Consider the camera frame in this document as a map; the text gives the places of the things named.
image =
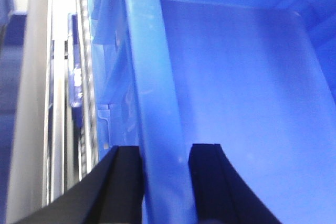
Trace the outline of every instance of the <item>blue container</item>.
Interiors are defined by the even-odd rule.
[[[336,0],[89,0],[99,155],[140,145],[149,223],[195,223],[219,143],[283,223],[336,220]]]

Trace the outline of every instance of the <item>blue carpet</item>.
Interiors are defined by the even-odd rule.
[[[9,165],[23,54],[21,43],[24,23],[17,20],[12,18],[0,54],[0,224],[5,223]]]

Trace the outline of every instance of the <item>blue plastic bin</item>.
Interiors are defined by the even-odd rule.
[[[99,155],[140,145],[149,223],[196,223],[193,143],[281,222],[335,223],[336,0],[89,2]]]

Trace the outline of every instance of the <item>metal rail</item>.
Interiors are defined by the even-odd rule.
[[[83,139],[80,146],[81,177],[98,163],[97,121],[93,85],[88,0],[76,0],[83,88]]]

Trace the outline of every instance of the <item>blue floor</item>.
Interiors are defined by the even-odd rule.
[[[0,223],[5,223],[9,165],[23,53],[20,45],[23,37],[22,27],[15,32],[16,36],[21,36],[20,42],[8,42],[8,39],[12,39],[12,27],[8,27],[7,44],[0,54]]]

